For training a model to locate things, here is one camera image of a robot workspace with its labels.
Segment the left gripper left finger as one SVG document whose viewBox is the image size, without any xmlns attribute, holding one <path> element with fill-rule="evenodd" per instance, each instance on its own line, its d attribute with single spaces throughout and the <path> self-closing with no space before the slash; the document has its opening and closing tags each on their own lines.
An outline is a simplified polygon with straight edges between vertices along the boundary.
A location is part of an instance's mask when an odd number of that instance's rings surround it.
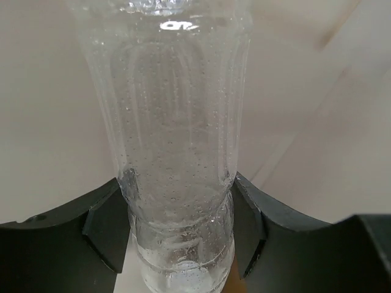
<svg viewBox="0 0 391 293">
<path fill-rule="evenodd" d="M 3 223 L 1 292 L 113 292 L 129 235 L 116 179 L 21 223 Z"/>
</svg>

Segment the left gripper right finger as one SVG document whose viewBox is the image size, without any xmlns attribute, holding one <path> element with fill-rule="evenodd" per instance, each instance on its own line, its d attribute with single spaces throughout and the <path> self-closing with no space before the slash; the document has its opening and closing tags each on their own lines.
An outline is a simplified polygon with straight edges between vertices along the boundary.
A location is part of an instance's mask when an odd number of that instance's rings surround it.
<svg viewBox="0 0 391 293">
<path fill-rule="evenodd" d="M 302 214 L 242 175 L 233 184 L 234 236 L 249 292 L 389 292 L 390 216 L 327 223 Z"/>
</svg>

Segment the clear unlabelled plastic bottle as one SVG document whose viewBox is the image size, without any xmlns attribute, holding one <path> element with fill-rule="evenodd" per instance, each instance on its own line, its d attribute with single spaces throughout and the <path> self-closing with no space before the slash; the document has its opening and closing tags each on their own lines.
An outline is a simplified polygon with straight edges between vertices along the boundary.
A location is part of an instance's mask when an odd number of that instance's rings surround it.
<svg viewBox="0 0 391 293">
<path fill-rule="evenodd" d="M 152 292 L 221 292 L 235 254 L 249 1 L 68 1 Z"/>
</svg>

